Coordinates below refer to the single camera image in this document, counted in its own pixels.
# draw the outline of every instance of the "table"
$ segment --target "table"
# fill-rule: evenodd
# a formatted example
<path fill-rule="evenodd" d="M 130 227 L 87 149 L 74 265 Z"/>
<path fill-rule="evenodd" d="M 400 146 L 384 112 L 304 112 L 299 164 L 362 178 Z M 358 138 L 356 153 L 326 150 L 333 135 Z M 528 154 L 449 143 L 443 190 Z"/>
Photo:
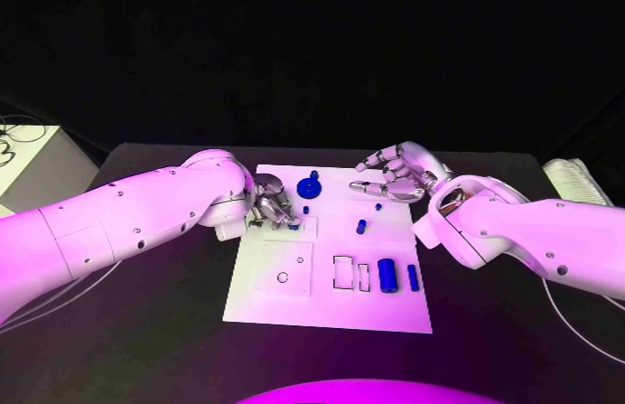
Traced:
<path fill-rule="evenodd" d="M 47 130 L 44 126 L 8 125 L 8 128 L 11 137 L 19 141 L 37 140 L 16 142 L 0 136 L 16 153 L 0 167 L 0 218 L 77 196 L 99 173 L 99 166 L 60 126 L 47 126 Z"/>
<path fill-rule="evenodd" d="M 93 187 L 181 164 L 201 149 L 124 144 Z M 225 149 L 250 168 L 349 167 L 372 153 Z M 495 176 L 532 200 L 557 195 L 531 155 L 436 155 L 459 174 Z M 414 205 L 415 218 L 425 207 Z M 196 227 L 126 261 L 58 313 L 0 335 L 0 401 L 230 403 L 338 378 L 424 381 L 508 402 L 623 401 L 625 366 L 565 328 L 541 279 L 513 258 L 474 271 L 443 247 L 418 244 L 434 327 L 425 335 L 224 323 L 237 253 L 238 240 L 220 242 L 214 229 Z M 581 332 L 625 356 L 623 312 L 600 296 L 552 288 Z"/>

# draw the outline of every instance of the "black background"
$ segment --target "black background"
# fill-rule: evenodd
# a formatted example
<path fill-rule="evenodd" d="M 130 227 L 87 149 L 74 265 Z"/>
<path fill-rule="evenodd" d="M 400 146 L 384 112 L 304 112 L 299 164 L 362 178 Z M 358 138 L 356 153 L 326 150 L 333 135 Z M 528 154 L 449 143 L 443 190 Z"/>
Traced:
<path fill-rule="evenodd" d="M 127 141 L 377 149 L 414 140 L 544 163 L 581 157 L 625 203 L 624 0 L 0 8 L 4 112 L 45 114 L 99 163 Z"/>
<path fill-rule="evenodd" d="M 209 145 L 124 144 L 93 187 L 181 164 Z M 271 162 L 320 170 L 352 166 L 372 153 L 228 149 L 248 167 Z M 533 201 L 557 194 L 531 155 L 436 155 L 459 174 L 493 175 Z M 415 219 L 425 209 L 425 202 L 413 205 Z M 423 381 L 513 403 L 621 403 L 625 367 L 565 327 L 522 262 L 502 256 L 472 270 L 444 247 L 418 243 L 417 251 L 434 334 L 225 323 L 238 240 L 221 242 L 212 228 L 195 227 L 126 261 L 54 315 L 0 335 L 0 402 L 230 404 L 297 383 L 375 378 Z M 551 288 L 575 327 L 624 358 L 623 311 L 598 295 Z"/>

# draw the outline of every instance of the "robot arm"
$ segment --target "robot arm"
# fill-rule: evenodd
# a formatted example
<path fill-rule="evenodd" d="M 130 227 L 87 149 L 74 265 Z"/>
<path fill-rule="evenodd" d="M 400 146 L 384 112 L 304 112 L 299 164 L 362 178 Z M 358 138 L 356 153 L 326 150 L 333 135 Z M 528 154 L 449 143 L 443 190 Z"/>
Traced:
<path fill-rule="evenodd" d="M 414 225 L 427 247 L 443 244 L 470 268 L 508 253 L 546 279 L 625 299 L 625 210 L 564 200 L 531 202 L 496 178 L 454 177 L 415 145 L 401 144 L 398 153 L 387 148 L 358 166 L 362 171 L 388 161 L 387 184 L 351 187 L 398 202 L 417 202 L 430 193 L 428 214 Z"/>
<path fill-rule="evenodd" d="M 257 184 L 231 153 L 208 150 L 181 167 L 132 176 L 2 219 L 0 324 L 50 290 L 182 236 L 196 224 L 214 226 L 220 240 L 245 234 L 251 209 L 257 219 L 297 224 L 292 208 L 280 211 L 289 202 L 279 178 L 271 185 Z"/>

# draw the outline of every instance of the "white cable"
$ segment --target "white cable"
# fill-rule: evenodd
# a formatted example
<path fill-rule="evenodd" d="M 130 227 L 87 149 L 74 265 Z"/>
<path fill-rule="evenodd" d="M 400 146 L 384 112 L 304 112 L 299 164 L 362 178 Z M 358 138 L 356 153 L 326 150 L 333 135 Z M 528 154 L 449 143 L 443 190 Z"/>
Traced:
<path fill-rule="evenodd" d="M 34 320 L 37 320 L 38 318 L 41 318 L 42 316 L 52 314 L 55 311 L 58 311 L 64 306 L 70 305 L 103 281 L 104 278 L 113 273 L 113 271 L 117 269 L 117 267 L 120 266 L 120 264 L 123 263 L 123 261 L 120 261 L 113 267 L 112 269 L 107 271 L 106 275 L 94 282 L 94 284 L 88 287 L 88 289 L 86 289 L 83 291 L 83 293 L 80 293 L 77 296 L 74 296 L 65 303 L 63 303 L 61 305 L 58 305 L 55 308 L 50 309 L 44 314 L 35 316 L 34 318 L 29 318 L 28 320 L 24 320 L 22 322 L 19 322 L 18 324 L 14 324 L 9 327 L 0 327 L 0 334 L 4 334 L 5 332 L 8 332 L 9 330 L 15 329 L 16 327 L 21 327 L 22 325 L 25 325 L 27 323 L 31 323 Z"/>
<path fill-rule="evenodd" d="M 564 320 L 567 326 L 574 331 L 574 333 L 580 336 L 581 340 L 604 355 L 608 356 L 614 361 L 618 363 L 623 363 L 625 365 L 625 361 L 616 357 L 610 352 L 605 352 L 584 336 L 582 333 L 577 330 L 577 328 L 571 325 L 571 323 L 567 321 L 567 318 L 564 316 L 564 313 L 561 312 L 561 309 L 557 306 L 557 302 L 554 301 L 554 297 L 551 296 L 551 288 L 548 287 L 548 281 L 544 279 L 544 285 L 545 290 L 548 291 L 548 297 L 551 298 L 551 305 L 554 306 L 554 309 L 557 311 L 557 314 L 561 316 L 561 319 Z M 618 305 L 621 309 L 625 310 L 624 306 L 621 306 L 611 298 L 608 300 Z"/>
<path fill-rule="evenodd" d="M 11 320 L 5 321 L 0 324 L 0 328 L 5 327 L 6 325 L 11 325 L 12 323 L 15 323 L 18 320 L 21 320 L 27 315 L 32 314 L 35 311 L 38 311 L 45 305 L 48 305 L 50 303 L 52 303 L 83 281 L 86 280 L 86 277 L 81 277 L 74 283 L 73 285 L 70 285 L 63 291 L 60 291 L 44 303 L 41 303 L 38 306 L 35 306 L 32 309 L 29 309 L 27 312 L 24 312 L 19 316 L 16 316 L 15 318 L 12 318 Z"/>
<path fill-rule="evenodd" d="M 610 297 L 607 297 L 607 296 L 604 296 L 604 299 L 618 308 L 618 309 L 621 309 L 623 311 L 625 311 L 625 306 L 614 299 L 614 298 L 610 298 Z"/>

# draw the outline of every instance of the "blue object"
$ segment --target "blue object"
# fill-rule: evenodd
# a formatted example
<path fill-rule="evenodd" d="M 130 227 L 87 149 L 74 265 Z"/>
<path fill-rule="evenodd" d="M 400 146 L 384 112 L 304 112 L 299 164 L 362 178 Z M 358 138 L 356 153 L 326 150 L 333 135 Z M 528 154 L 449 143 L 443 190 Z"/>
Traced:
<path fill-rule="evenodd" d="M 365 228 L 368 226 L 368 221 L 359 221 L 359 227 L 356 228 L 356 232 L 362 235 L 365 233 Z"/>
<path fill-rule="evenodd" d="M 408 277 L 411 278 L 411 289 L 414 291 L 420 290 L 420 281 L 417 280 L 417 267 L 414 264 L 408 266 Z"/>
<path fill-rule="evenodd" d="M 297 194 L 304 199 L 316 199 L 322 193 L 322 184 L 319 181 L 320 173 L 313 171 L 310 173 L 310 177 L 304 178 L 297 184 Z"/>
<path fill-rule="evenodd" d="M 398 287 L 398 275 L 395 273 L 395 261 L 389 258 L 378 261 L 378 271 L 381 272 L 381 290 L 384 293 L 397 293 L 401 288 Z"/>

